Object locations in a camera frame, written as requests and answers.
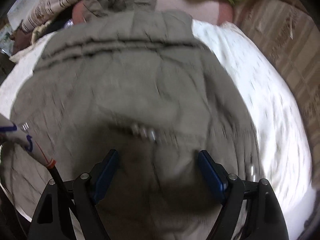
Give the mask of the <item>olive puffer jacket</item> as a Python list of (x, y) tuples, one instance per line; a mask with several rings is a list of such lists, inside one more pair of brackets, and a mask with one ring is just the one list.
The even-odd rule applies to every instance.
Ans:
[(49, 40), (9, 115), (65, 180), (120, 153), (98, 205), (112, 239), (205, 239), (220, 205), (196, 154), (246, 179), (259, 168), (256, 131), (191, 16), (156, 1), (84, 0), (85, 22)]

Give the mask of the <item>white patterned bed sheet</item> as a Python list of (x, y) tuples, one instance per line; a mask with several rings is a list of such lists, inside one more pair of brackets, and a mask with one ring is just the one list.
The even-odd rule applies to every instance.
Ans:
[[(193, 20), (193, 34), (217, 56), (231, 76), (249, 110), (257, 130), (262, 166), (279, 200), (289, 239), (299, 239), (316, 206), (311, 186), (311, 153), (302, 117), (289, 87), (258, 47), (236, 25), (221, 26)], [(1, 113), (10, 117), (17, 93), (33, 75), (40, 56), (57, 31), (10, 58), (16, 64), (1, 85)], [(17, 186), (2, 188), (17, 211), (29, 222), (48, 175), (36, 175), (35, 184), (21, 172), (12, 175)]]

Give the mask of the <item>white sleeve with blue marks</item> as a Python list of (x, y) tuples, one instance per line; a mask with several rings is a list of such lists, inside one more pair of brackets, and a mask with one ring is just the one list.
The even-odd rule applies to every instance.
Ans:
[(33, 159), (47, 169), (52, 169), (55, 166), (56, 161), (43, 152), (31, 135), (23, 132), (16, 124), (2, 114), (1, 137), (7, 141), (19, 144)]

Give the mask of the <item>brown cloth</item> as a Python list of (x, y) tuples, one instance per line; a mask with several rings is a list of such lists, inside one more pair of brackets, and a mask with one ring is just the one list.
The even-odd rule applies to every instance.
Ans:
[(10, 36), (10, 39), (14, 42), (12, 55), (15, 55), (17, 52), (29, 47), (31, 45), (31, 37), (32, 32), (24, 32), (22, 29), (22, 25), (20, 24)]

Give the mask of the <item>floral cream cloth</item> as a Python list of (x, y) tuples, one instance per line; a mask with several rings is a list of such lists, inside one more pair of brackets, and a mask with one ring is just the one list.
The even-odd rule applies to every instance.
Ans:
[(43, 37), (45, 35), (45, 31), (51, 25), (52, 22), (53, 22), (52, 20), (48, 20), (46, 23), (37, 26), (33, 30), (32, 35), (31, 35), (31, 44), (35, 44), (38, 39), (40, 39), (41, 37)]

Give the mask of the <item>striped beige side cushion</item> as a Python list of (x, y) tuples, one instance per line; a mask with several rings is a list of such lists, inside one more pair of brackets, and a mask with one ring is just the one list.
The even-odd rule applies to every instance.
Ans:
[(287, 83), (319, 162), (319, 30), (312, 18), (281, 0), (256, 0), (235, 7), (235, 23)]

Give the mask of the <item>pink quilted mattress pad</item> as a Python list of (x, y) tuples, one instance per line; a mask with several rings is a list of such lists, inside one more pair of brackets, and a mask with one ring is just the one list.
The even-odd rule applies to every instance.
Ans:
[(133, 17), (134, 22), (155, 23), (192, 20), (220, 25), (233, 20), (233, 9), (224, 0), (81, 0), (72, 12), (74, 24), (100, 18)]

